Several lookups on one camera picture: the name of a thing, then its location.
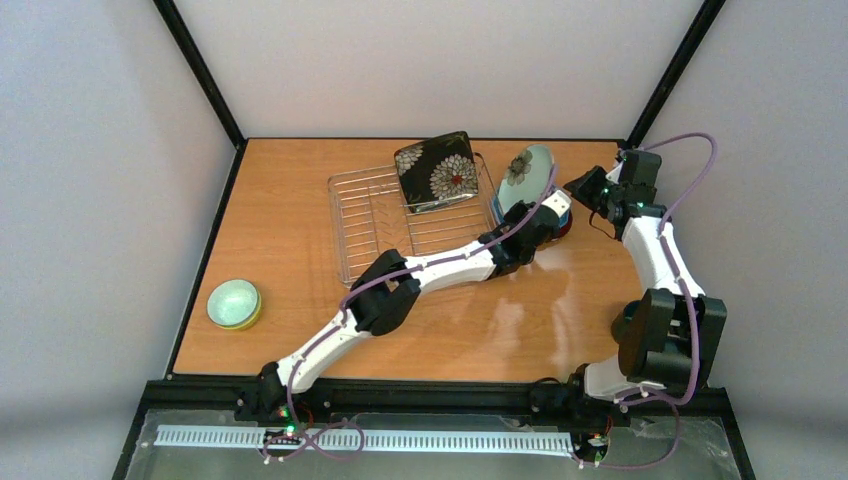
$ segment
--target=wire dish rack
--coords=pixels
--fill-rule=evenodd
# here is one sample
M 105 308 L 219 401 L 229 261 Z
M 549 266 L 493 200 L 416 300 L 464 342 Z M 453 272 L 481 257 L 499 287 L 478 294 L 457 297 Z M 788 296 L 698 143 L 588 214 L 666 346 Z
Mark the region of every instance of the wire dish rack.
M 461 247 L 497 226 L 492 178 L 483 158 L 476 157 L 474 164 L 476 195 L 415 205 L 405 203 L 394 165 L 330 177 L 339 280 L 349 287 L 386 250 L 429 255 Z M 413 206 L 433 209 L 412 213 Z

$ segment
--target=wooden table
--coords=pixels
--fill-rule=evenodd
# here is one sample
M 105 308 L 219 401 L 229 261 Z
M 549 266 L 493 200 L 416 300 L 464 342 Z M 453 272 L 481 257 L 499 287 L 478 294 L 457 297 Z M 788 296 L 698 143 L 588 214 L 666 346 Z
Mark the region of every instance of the wooden table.
M 192 307 L 174 372 L 253 375 L 300 347 L 336 312 L 346 289 L 333 253 L 327 179 L 391 164 L 411 140 L 251 139 Z M 472 140 L 497 183 L 531 141 Z M 558 184 L 609 166 L 612 142 L 546 142 Z M 535 262 L 507 277 L 422 297 L 395 332 L 367 341 L 327 377 L 528 382 L 565 378 L 613 355 L 612 320 L 642 292 L 619 243 L 589 227 L 574 202 L 574 226 Z M 611 231 L 612 227 L 598 223 Z M 263 298 L 259 322 L 226 331 L 206 316 L 220 283 L 244 278 Z

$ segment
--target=white flower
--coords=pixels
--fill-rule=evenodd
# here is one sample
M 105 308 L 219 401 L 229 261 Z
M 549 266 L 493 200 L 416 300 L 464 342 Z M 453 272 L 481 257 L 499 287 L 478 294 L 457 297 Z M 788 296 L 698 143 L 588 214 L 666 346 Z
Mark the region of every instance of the white flower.
M 413 145 L 411 147 L 406 147 L 403 150 L 399 151 L 397 155 L 395 155 L 395 163 L 398 167 L 398 175 L 403 175 L 406 173 L 415 162 L 421 158 L 421 153 L 424 150 L 421 148 L 421 145 Z
M 506 183 L 510 185 L 521 185 L 524 181 L 524 174 L 530 173 L 530 160 L 533 159 L 533 154 L 530 150 L 524 150 L 515 157 L 509 164 L 506 173 Z
M 439 200 L 477 193 L 477 169 L 462 155 L 451 155 L 436 165 L 430 175 L 430 190 Z

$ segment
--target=black frame post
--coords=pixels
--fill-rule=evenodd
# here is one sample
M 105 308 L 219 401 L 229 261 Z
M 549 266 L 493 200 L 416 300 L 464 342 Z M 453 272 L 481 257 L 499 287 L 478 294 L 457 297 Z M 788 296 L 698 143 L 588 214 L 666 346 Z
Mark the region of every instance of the black frame post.
M 689 65 L 689 60 L 695 55 L 695 51 L 701 44 L 701 40 L 707 35 L 707 31 L 709 31 L 710 26 L 712 26 L 713 21 L 718 16 L 718 12 L 721 11 L 724 1 L 705 0 L 701 5 L 701 9 L 698 10 L 698 14 L 692 20 L 692 24 L 683 37 L 683 41 L 680 42 L 680 46 L 677 47 L 677 51 L 671 58 L 668 68 L 665 69 L 665 73 L 660 78 L 660 83 L 657 84 L 657 88 L 654 89 L 654 93 L 648 99 L 648 103 L 645 105 L 645 109 L 642 110 L 642 114 L 639 115 L 639 120 L 636 121 L 633 131 L 630 132 L 630 136 L 627 138 L 626 148 L 636 148 L 645 139 L 645 135 L 648 134 L 648 130 L 654 124 L 654 120 L 657 119 L 660 110 L 665 105 L 665 101 L 671 95 L 671 90 L 677 84 L 677 81 L 680 80 L 680 76 L 683 75 L 683 71 Z
M 224 131 L 227 132 L 227 136 L 230 137 L 233 146 L 239 148 L 244 144 L 244 136 L 241 134 L 241 130 L 238 124 L 236 124 L 236 119 L 233 117 L 232 112 L 230 112 L 230 108 L 227 107 L 224 96 L 218 90 L 218 85 L 215 83 L 215 79 L 212 78 L 209 67 L 206 66 L 206 62 L 200 55 L 200 50 L 198 50 L 197 45 L 194 43 L 194 39 L 191 38 L 188 27 L 183 22 L 183 17 L 180 16 L 177 6 L 172 0 L 153 0 L 153 3 L 159 9 L 159 13 L 168 26 L 168 30 L 174 36 L 177 46 L 180 47 L 180 51 L 183 52 L 183 56 L 186 62 L 188 62 L 189 67 L 191 67 L 191 71 L 194 72 L 194 76 L 197 77 L 203 93 L 206 94 L 209 104 L 212 105 L 212 109 L 218 115 L 218 120 L 221 121 L 221 126 L 224 127 Z

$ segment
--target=purple cable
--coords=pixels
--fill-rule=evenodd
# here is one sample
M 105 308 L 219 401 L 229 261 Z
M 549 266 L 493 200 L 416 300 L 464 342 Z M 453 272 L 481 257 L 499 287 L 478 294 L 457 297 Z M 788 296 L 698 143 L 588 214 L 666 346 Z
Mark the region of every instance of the purple cable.
M 648 402 L 655 401 L 655 400 L 665 401 L 664 399 L 659 398 L 659 397 L 646 398 L 646 399 L 643 399 L 643 400 L 646 400 Z M 625 471 L 625 472 L 634 471 L 634 470 L 645 470 L 645 469 L 648 469 L 648 468 L 656 467 L 657 465 L 659 465 L 659 464 L 665 462 L 666 460 L 668 460 L 669 458 L 671 458 L 671 456 L 674 455 L 674 452 L 677 451 L 677 447 L 680 445 L 680 437 L 683 434 L 683 424 L 680 421 L 680 413 L 677 411 L 677 407 L 674 406 L 674 404 L 672 404 L 672 403 L 669 403 L 669 402 L 666 402 L 666 403 L 668 403 L 668 405 L 671 407 L 672 413 L 674 413 L 674 442 L 672 442 L 671 448 L 669 448 L 668 451 L 665 452 L 665 455 L 654 460 L 653 462 L 643 463 L 641 465 L 607 465 L 607 464 L 599 463 L 597 465 L 597 467 L 606 468 L 608 470 L 621 470 L 621 471 Z M 577 456 L 574 455 L 573 453 L 571 454 L 571 459 L 574 460 L 575 462 L 577 462 L 577 464 L 580 465 L 580 466 L 586 465 L 586 462 L 584 460 L 577 458 Z
M 556 173 L 557 173 L 557 166 L 554 165 L 553 168 L 551 168 L 550 175 L 548 175 L 547 186 L 545 187 L 545 190 L 542 192 L 542 195 L 539 197 L 539 200 L 536 202 L 535 205 L 533 205 L 533 207 L 527 212 L 527 214 L 524 215 L 524 218 L 522 218 L 521 221 L 519 221 L 518 224 L 514 228 L 511 228 L 508 232 L 506 232 L 503 235 L 501 235 L 500 237 L 492 240 L 491 242 L 473 250 L 469 256 L 474 256 L 474 255 L 477 255 L 478 253 L 480 253 L 484 250 L 488 250 L 491 246 L 493 246 L 497 243 L 500 243 L 500 242 L 506 240 L 507 238 L 511 237 L 512 235 L 515 234 L 515 232 L 517 232 L 519 229 L 521 229 L 521 227 L 523 227 L 525 224 L 527 224 L 527 222 L 530 221 L 530 218 L 536 213 L 537 210 L 539 210 L 539 207 L 542 205 L 542 201 L 548 195 L 548 192 L 551 190 L 551 187 L 553 187 L 554 180 L 556 178 Z M 341 326 L 335 326 L 335 327 L 331 328 L 330 330 L 328 330 L 327 333 L 325 333 L 324 335 L 321 335 L 320 337 L 318 337 L 314 342 L 312 342 L 308 347 L 306 347 L 306 350 L 304 350 L 303 353 L 301 354 L 301 359 L 298 360 L 297 362 L 295 362 L 295 364 L 292 366 L 292 371 L 291 371 L 291 374 L 289 375 L 289 379 L 288 379 L 288 382 L 286 384 L 286 403 L 288 404 L 289 412 L 291 413 L 292 420 L 294 421 L 294 424 L 297 425 L 297 424 L 300 423 L 300 420 L 297 418 L 297 412 L 295 411 L 295 408 L 294 408 L 294 399 L 292 398 L 292 386 L 294 385 L 294 377 L 297 374 L 297 370 L 298 370 L 298 368 L 300 368 L 301 364 L 303 364 L 303 362 L 306 360 L 307 355 L 309 355 L 313 350 L 318 348 L 318 345 L 320 345 L 326 339 L 333 336 L 333 334 L 335 334 L 336 332 L 341 330 L 342 327 L 344 325 L 346 325 L 346 323 L 347 323 L 347 306 L 354 298 L 356 298 L 357 295 L 359 295 L 360 293 L 364 292 L 365 290 L 368 290 L 369 288 L 371 288 L 375 285 L 386 282 L 386 281 L 391 280 L 393 278 L 397 278 L 401 275 L 411 274 L 411 273 L 414 273 L 414 272 L 420 272 L 420 271 L 423 271 L 428 266 L 441 265 L 441 264 L 444 264 L 444 263 L 450 263 L 450 262 L 454 262 L 454 261 L 458 261 L 458 260 L 465 260 L 465 259 L 466 259 L 465 255 L 461 255 L 461 254 L 460 255 L 453 255 L 453 256 L 450 256 L 450 257 L 444 257 L 444 258 L 439 258 L 439 259 L 433 260 L 432 262 L 429 262 L 426 266 L 425 265 L 417 265 L 417 266 L 412 267 L 412 268 L 406 268 L 406 269 L 403 269 L 403 270 L 398 270 L 396 272 L 387 273 L 386 275 L 375 278 L 374 280 L 371 280 L 370 282 L 363 283 L 362 285 L 351 290 L 350 293 L 345 295 L 342 298 L 341 302 L 339 303 L 339 310 L 341 310 L 341 312 L 342 312 L 342 321 L 341 321 L 342 325 Z M 357 449 L 352 454 L 347 455 L 347 456 L 343 456 L 343 457 L 338 456 L 338 455 L 333 455 L 333 454 L 327 452 L 326 450 L 324 450 L 323 448 L 318 446 L 318 444 L 315 443 L 316 440 L 318 439 L 318 437 L 323 435 L 326 431 L 328 431 L 332 428 L 346 427 L 346 426 L 353 427 L 357 431 L 357 433 L 359 433 L 359 437 L 360 437 L 359 446 L 357 447 Z M 274 440 L 277 440 L 277 439 L 283 438 L 283 437 L 285 437 L 285 435 L 277 435 L 277 436 L 269 438 L 265 442 L 265 444 L 262 448 L 262 454 L 266 459 L 270 458 L 270 455 L 268 454 L 268 446 L 270 446 L 271 443 L 274 442 Z M 355 423 L 348 422 L 346 420 L 342 421 L 342 422 L 336 422 L 336 423 L 328 424 L 328 425 L 324 426 L 324 428 L 322 428 L 321 430 L 315 432 L 314 435 L 309 435 L 306 432 L 302 432 L 301 438 L 303 439 L 303 443 L 283 458 L 295 457 L 297 455 L 300 455 L 304 451 L 306 451 L 307 448 L 312 447 L 313 449 L 315 449 L 316 452 L 324 455 L 327 458 L 330 458 L 332 460 L 337 460 L 337 461 L 347 461 L 347 460 L 352 459 L 355 454 L 362 452 L 362 450 L 365 448 L 365 431 L 362 430 L 362 427 L 360 427 L 359 425 L 356 425 Z
M 710 147 L 711 147 L 710 148 L 710 158 L 709 158 L 709 160 L 707 160 L 707 163 L 706 163 L 706 165 L 704 165 L 704 169 L 701 170 L 701 173 L 695 178 L 695 180 L 692 181 L 692 183 L 683 192 L 683 194 L 680 195 L 680 198 L 675 200 L 674 203 L 671 204 L 671 207 L 669 207 L 669 209 L 665 212 L 665 215 L 663 215 L 662 220 L 660 221 L 658 231 L 657 231 L 657 234 L 660 235 L 660 246 L 663 249 L 663 253 L 665 254 L 666 260 L 668 260 L 668 263 L 669 263 L 669 266 L 671 267 L 672 273 L 674 274 L 674 276 L 676 278 L 678 278 L 677 283 L 680 285 L 680 290 L 683 291 L 683 297 L 686 300 L 686 310 L 689 313 L 689 331 L 690 331 L 690 336 L 691 336 L 691 339 L 692 339 L 692 349 L 691 349 L 692 350 L 692 353 L 691 353 L 691 355 L 692 355 L 692 368 L 689 371 L 689 382 L 686 385 L 686 392 L 683 394 L 683 396 L 681 398 L 674 398 L 674 397 L 672 397 L 672 396 L 670 396 L 666 393 L 660 392 L 660 391 L 653 389 L 653 388 L 650 388 L 650 387 L 643 387 L 641 390 L 639 388 L 631 388 L 631 389 L 625 390 L 624 392 L 622 392 L 621 396 L 618 397 L 618 399 L 617 399 L 617 400 L 620 400 L 621 405 L 623 405 L 625 407 L 640 405 L 642 403 L 646 403 L 646 402 L 653 400 L 652 397 L 645 397 L 645 398 L 640 398 L 640 399 L 636 399 L 636 400 L 625 400 L 626 397 L 633 395 L 633 394 L 636 394 L 636 393 L 641 393 L 643 390 L 645 392 L 648 392 L 648 393 L 654 395 L 657 398 L 660 398 L 661 400 L 666 401 L 669 404 L 678 405 L 678 406 L 679 405 L 685 405 L 685 404 L 689 403 L 689 400 L 691 400 L 692 397 L 695 395 L 695 389 L 697 388 L 697 384 L 698 384 L 698 372 L 700 371 L 700 368 L 701 368 L 701 342 L 700 342 L 700 338 L 698 336 L 698 320 L 697 320 L 697 312 L 695 311 L 695 303 L 694 303 L 694 300 L 692 299 L 692 293 L 689 291 L 688 285 L 686 285 L 686 282 L 682 278 L 680 278 L 680 267 L 677 265 L 677 262 L 674 260 L 674 255 L 672 255 L 672 253 L 671 253 L 671 247 L 668 245 L 668 240 L 664 236 L 662 236 L 661 234 L 662 234 L 662 231 L 665 228 L 666 223 L 668 222 L 668 219 L 671 217 L 671 214 L 674 213 L 674 211 L 677 209 L 677 207 L 680 206 L 681 202 L 683 202 L 683 200 L 685 200 L 686 197 L 688 197 L 695 190 L 695 188 L 701 183 L 701 181 L 704 179 L 704 177 L 707 175 L 707 173 L 709 173 L 710 169 L 712 169 L 713 164 L 715 163 L 715 160 L 718 157 L 718 142 L 716 142 L 716 139 L 708 133 L 693 132 L 693 133 L 686 133 L 686 134 L 683 134 L 683 135 L 678 135 L 676 137 L 669 138 L 668 140 L 664 140 L 662 142 L 655 143 L 655 144 L 649 145 L 647 147 L 643 147 L 642 150 L 652 150 L 654 148 L 661 147 L 663 145 L 667 145 L 669 143 L 676 142 L 678 140 L 683 140 L 685 138 L 692 138 L 692 137 L 705 138 L 710 142 Z

